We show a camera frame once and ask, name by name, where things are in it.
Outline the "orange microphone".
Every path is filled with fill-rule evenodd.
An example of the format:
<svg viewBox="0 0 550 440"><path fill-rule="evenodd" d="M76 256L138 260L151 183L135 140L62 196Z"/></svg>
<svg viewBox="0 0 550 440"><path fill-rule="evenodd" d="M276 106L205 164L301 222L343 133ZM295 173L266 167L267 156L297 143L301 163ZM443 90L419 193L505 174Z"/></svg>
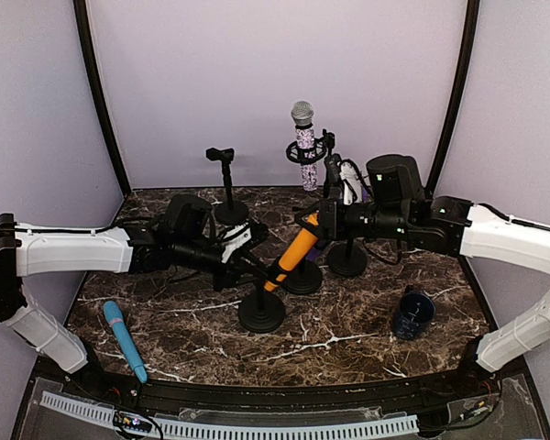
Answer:
<svg viewBox="0 0 550 440"><path fill-rule="evenodd" d="M317 235L306 228L302 228L287 250L269 268L264 290L266 292L273 292L282 285L303 258L307 256L317 241Z"/></svg>

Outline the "black stand of orange microphone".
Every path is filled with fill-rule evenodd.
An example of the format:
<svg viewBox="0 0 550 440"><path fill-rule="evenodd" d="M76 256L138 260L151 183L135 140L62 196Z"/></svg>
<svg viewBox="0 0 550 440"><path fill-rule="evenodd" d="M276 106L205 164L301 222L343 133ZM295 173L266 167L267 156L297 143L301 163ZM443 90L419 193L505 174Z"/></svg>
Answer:
<svg viewBox="0 0 550 440"><path fill-rule="evenodd" d="M264 282L254 282L253 291L238 305L238 321L251 333L267 334L277 330L286 317L283 301L267 292Z"/></svg>

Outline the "black stand of blue microphone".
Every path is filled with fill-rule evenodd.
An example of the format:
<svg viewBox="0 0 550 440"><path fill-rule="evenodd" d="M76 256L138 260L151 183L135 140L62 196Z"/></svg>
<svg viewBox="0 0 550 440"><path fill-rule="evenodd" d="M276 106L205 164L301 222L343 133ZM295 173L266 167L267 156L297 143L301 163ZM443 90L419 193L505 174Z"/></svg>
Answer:
<svg viewBox="0 0 550 440"><path fill-rule="evenodd" d="M235 157L232 148L208 148L205 156L210 161L219 161L225 189L225 201L214 209L215 219L222 225L236 226L245 223L248 219L248 207L234 199L231 164Z"/></svg>

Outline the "blue microphone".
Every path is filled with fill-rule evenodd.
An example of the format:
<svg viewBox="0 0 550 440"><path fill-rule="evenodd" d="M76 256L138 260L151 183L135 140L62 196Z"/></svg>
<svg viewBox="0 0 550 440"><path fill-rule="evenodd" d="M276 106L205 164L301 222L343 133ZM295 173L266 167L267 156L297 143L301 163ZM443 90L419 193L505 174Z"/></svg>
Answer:
<svg viewBox="0 0 550 440"><path fill-rule="evenodd" d="M147 383L149 376L144 362L127 330L124 315L116 302L108 301L104 304L104 317L115 335L128 366L141 384Z"/></svg>

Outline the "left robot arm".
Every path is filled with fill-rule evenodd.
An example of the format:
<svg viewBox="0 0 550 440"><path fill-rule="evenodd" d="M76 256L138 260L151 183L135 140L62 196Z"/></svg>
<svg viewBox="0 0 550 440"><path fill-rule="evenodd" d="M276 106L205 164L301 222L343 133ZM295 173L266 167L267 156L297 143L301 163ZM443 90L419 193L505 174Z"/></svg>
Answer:
<svg viewBox="0 0 550 440"><path fill-rule="evenodd" d="M155 217L134 217L93 228L19 223L0 214L0 323L26 339L92 400L111 391L111 380L96 366L80 337L68 331L23 288L23 279L57 272L105 271L143 274L171 267L209 273L214 289L234 288L245 275L264 274L252 250L268 228L250 218L218 231L206 200L174 196Z"/></svg>

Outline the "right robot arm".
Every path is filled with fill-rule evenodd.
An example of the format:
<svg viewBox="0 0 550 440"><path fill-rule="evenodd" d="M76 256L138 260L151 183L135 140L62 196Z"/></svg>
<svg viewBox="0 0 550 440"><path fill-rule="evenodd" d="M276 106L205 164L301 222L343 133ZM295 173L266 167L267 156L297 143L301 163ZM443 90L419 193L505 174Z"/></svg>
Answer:
<svg viewBox="0 0 550 440"><path fill-rule="evenodd" d="M383 155L367 163L371 201L344 203L330 196L299 211L295 220L325 240L394 239L451 257L484 258L550 275L550 225L507 215L487 203L431 198L411 156ZM459 398L471 396L510 361L550 340L550 291L502 328L467 345L467 357L449 379Z"/></svg>

